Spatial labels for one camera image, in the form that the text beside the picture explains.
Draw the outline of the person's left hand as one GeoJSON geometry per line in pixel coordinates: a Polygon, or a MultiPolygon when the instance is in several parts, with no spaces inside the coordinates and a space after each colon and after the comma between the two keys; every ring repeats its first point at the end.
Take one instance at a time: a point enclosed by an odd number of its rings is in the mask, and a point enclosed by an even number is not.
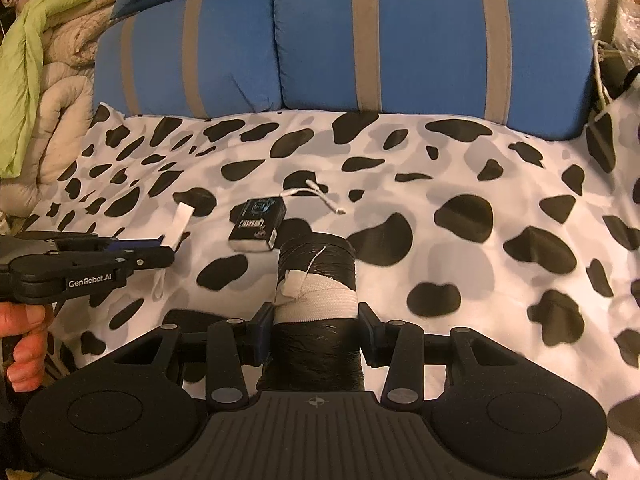
{"type": "Polygon", "coordinates": [[[53,321],[50,304],[14,304],[3,301],[0,306],[1,337],[20,336],[13,350],[13,361],[6,372],[13,390],[36,390],[44,376],[48,328],[53,321]]]}

